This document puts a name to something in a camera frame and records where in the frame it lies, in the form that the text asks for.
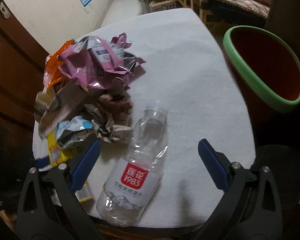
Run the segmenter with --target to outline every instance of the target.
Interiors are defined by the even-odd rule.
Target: door
[[[32,142],[34,101],[43,89],[47,55],[0,0],[0,124],[16,146]]]

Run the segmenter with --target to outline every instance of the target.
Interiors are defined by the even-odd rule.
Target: clear plastic water bottle
[[[97,210],[108,223],[135,224],[159,185],[168,150],[167,114],[160,101],[149,101],[137,122],[127,155],[114,166],[97,201]]]

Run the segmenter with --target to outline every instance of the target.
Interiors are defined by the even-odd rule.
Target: red logo
[[[148,173],[148,171],[128,163],[122,174],[121,182],[128,187],[140,189],[145,182]]]

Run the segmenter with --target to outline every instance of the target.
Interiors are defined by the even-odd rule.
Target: white wall
[[[87,13],[80,0],[4,0],[26,30],[49,53],[91,32],[110,0],[93,0]]]

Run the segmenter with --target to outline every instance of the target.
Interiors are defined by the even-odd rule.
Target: table
[[[123,32],[133,42],[129,51],[147,61],[143,64],[146,73],[130,84],[133,125],[143,116],[148,99],[160,99],[170,108],[164,176],[135,226],[178,228],[203,224],[223,192],[215,187],[199,158],[198,142],[207,138],[231,162],[249,168],[255,147],[245,102],[220,47],[191,9],[141,15],[89,35],[111,40]],[[35,158],[48,153],[37,129],[36,123]],[[102,143],[101,155],[88,178],[95,200],[126,149]],[[89,215],[100,218],[95,203],[86,208]]]

